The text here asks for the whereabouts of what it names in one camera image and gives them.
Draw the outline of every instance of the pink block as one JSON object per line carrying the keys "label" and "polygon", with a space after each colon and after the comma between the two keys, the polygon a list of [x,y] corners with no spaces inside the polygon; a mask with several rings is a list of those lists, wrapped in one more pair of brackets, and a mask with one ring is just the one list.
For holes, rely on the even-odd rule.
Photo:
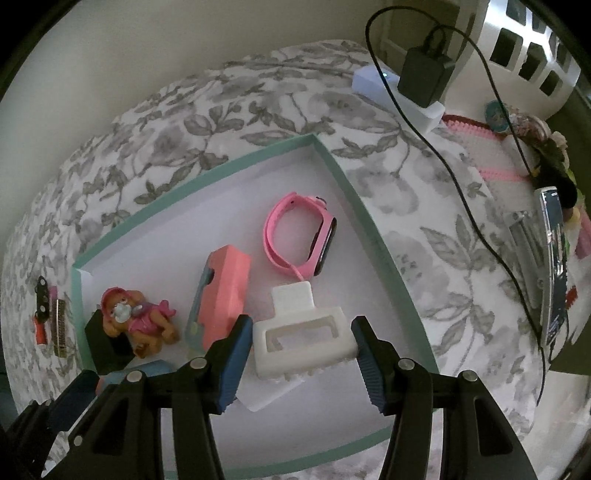
{"label": "pink block", "polygon": [[226,245],[209,255],[207,266],[213,270],[213,278],[203,289],[197,314],[197,321],[204,326],[205,350],[216,340],[226,338],[244,313],[251,257]]}

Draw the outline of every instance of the black block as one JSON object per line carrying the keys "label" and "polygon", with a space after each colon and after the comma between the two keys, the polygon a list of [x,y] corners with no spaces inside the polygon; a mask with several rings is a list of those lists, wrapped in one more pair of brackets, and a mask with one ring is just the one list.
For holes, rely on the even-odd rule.
{"label": "black block", "polygon": [[122,333],[117,338],[111,338],[105,333],[100,310],[94,312],[84,330],[99,375],[122,370],[135,357],[127,335]]}

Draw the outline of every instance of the gray leaf pattern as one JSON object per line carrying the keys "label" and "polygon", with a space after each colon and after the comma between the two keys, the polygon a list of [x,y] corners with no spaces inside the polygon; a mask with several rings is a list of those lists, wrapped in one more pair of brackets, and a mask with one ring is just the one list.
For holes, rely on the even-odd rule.
{"label": "gray leaf pattern", "polygon": [[427,241],[435,254],[444,262],[458,270],[468,270],[470,268],[469,257],[462,246],[451,236],[427,227],[422,227],[421,230],[427,237]]}
{"label": "gray leaf pattern", "polygon": [[[67,329],[68,357],[59,366],[51,346],[34,345],[27,312],[34,308],[38,275],[68,299],[76,257],[145,205],[245,153],[314,133],[374,218],[441,371],[477,371],[516,431],[526,434],[533,419],[528,405],[540,379],[531,328],[513,301],[510,281],[475,238],[439,161],[388,111],[352,93],[352,73],[370,62],[363,47],[346,40],[249,56],[161,89],[77,149],[7,244],[0,317],[19,411],[31,399],[55,398],[80,371],[73,328]],[[455,135],[443,124],[433,134],[485,235],[513,268],[517,257],[503,240],[502,218],[486,184],[468,169]],[[477,288],[483,284],[489,288]],[[69,309],[67,318],[72,321]],[[66,441],[58,437],[52,458],[65,455]],[[332,462],[274,480],[377,477],[385,450],[381,443],[343,460],[355,459],[354,473]]]}

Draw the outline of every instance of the black charger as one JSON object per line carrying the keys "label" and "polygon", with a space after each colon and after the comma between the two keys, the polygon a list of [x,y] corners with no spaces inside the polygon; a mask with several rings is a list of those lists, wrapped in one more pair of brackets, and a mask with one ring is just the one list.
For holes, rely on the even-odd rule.
{"label": "black charger", "polygon": [[443,54],[446,36],[444,32],[442,34],[443,38],[434,50],[431,49],[433,33],[427,36],[421,47],[408,49],[398,81],[399,93],[423,108],[441,98],[456,66],[455,61]]}

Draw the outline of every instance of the white power strip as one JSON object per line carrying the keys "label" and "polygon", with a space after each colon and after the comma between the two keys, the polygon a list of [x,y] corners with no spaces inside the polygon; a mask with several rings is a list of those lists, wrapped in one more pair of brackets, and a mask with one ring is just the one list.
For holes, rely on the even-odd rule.
{"label": "white power strip", "polygon": [[[398,91],[398,81],[400,77],[390,70],[383,69],[384,77],[388,81],[388,85],[394,94],[394,98],[400,105],[404,115],[412,122],[414,127],[425,135],[435,128],[443,114],[445,107],[440,102],[435,102],[427,108],[422,108],[409,100]],[[411,128],[402,120],[396,106],[392,102],[386,87],[379,77],[378,69],[375,65],[367,65],[366,67],[355,70],[353,74],[353,91],[359,93],[371,101],[390,110],[400,121],[402,128],[411,130]]]}

